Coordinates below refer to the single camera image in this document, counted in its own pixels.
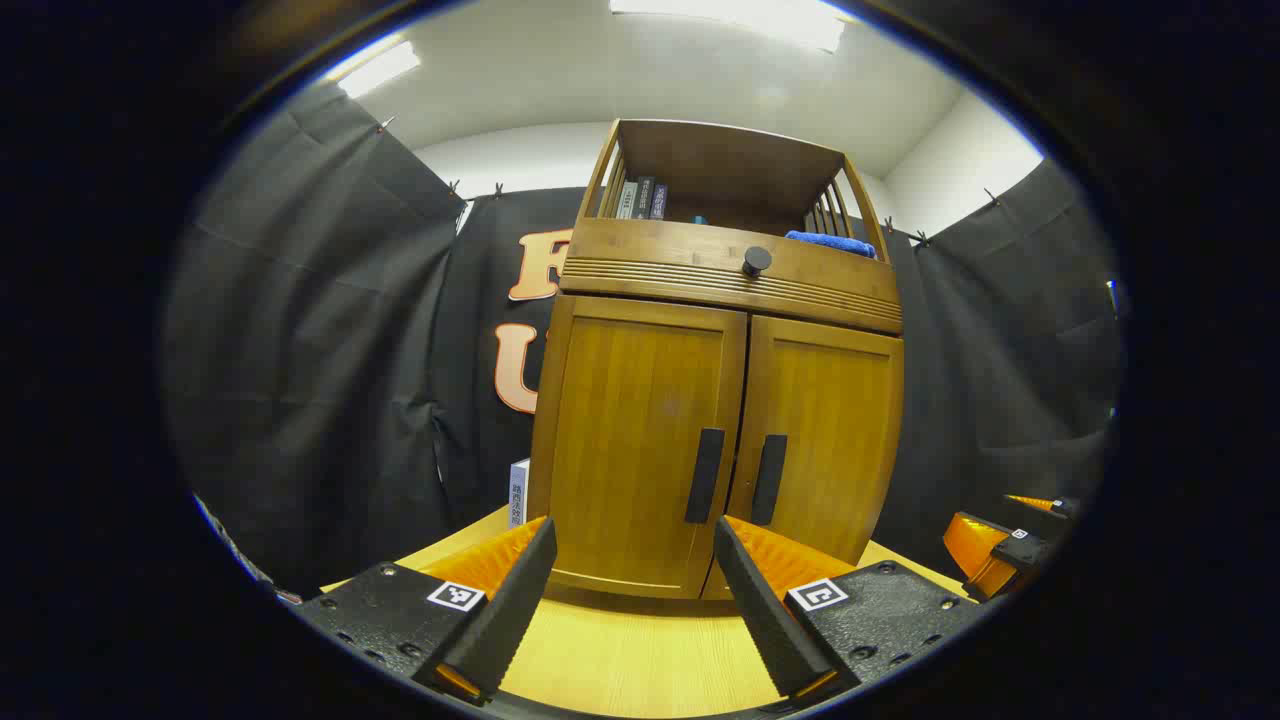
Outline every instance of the white wall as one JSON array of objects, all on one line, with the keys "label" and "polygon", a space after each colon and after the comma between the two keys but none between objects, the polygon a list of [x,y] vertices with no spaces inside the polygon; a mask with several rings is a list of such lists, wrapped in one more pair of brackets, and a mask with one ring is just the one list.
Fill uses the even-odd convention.
[{"label": "white wall", "polygon": [[897,208],[893,227],[931,236],[946,229],[991,202],[983,188],[998,196],[1042,159],[1000,111],[965,91],[884,178]]},{"label": "white wall", "polygon": [[[584,187],[608,133],[607,122],[530,126],[449,140],[413,154],[445,182],[461,181],[462,197],[489,195],[498,182],[503,192]],[[884,182],[860,174],[879,219],[893,215],[893,199]],[[849,213],[861,217],[847,182],[841,182],[841,192],[850,204]]]}]

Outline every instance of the orange letter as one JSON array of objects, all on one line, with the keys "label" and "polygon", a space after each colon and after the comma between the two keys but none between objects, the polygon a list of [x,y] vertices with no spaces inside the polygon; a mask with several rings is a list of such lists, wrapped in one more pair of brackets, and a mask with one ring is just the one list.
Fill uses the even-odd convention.
[{"label": "orange letter", "polygon": [[564,272],[564,249],[573,229],[535,232],[520,238],[525,256],[520,261],[520,279],[507,292],[511,300],[538,300],[556,295],[557,284],[550,281],[550,269]]},{"label": "orange letter", "polygon": [[538,337],[538,331],[532,325],[503,323],[493,334],[498,336],[493,387],[507,407],[532,415],[538,407],[538,393],[525,387],[525,356],[529,355],[529,343]]}]

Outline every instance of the cabinet door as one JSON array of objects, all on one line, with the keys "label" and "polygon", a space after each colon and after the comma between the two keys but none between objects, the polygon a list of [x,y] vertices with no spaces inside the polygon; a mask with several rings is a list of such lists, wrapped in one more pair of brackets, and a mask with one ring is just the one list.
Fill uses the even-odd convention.
[{"label": "cabinet door", "polygon": [[746,315],[562,295],[549,333],[529,500],[530,516],[556,520],[552,579],[698,597],[728,492]]},{"label": "cabinet door", "polygon": [[[727,512],[858,562],[888,491],[901,416],[901,340],[753,318]],[[718,565],[703,597],[731,597]]]}]

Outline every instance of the white box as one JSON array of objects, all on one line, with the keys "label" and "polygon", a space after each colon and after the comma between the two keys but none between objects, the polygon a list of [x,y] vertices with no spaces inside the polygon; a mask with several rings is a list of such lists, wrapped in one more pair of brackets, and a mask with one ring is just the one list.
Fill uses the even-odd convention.
[{"label": "white box", "polygon": [[511,464],[511,486],[507,495],[511,502],[511,518],[508,528],[524,525],[527,520],[525,512],[529,510],[529,459]]}]

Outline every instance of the wooden shelf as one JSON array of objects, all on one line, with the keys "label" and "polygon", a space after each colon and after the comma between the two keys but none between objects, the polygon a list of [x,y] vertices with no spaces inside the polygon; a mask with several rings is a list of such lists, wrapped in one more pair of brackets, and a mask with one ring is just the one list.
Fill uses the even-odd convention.
[{"label": "wooden shelf", "polygon": [[[749,247],[769,251],[759,277],[742,273]],[[751,231],[667,220],[584,218],[561,273],[564,292],[675,300],[901,334],[897,282],[887,263]]]},{"label": "wooden shelf", "polygon": [[785,236],[813,229],[851,237],[836,182],[845,173],[854,204],[887,264],[876,210],[842,152],[780,135],[676,120],[616,120],[596,160],[579,220],[614,219],[627,178],[653,176],[667,186],[666,220],[695,215],[724,229]]}]

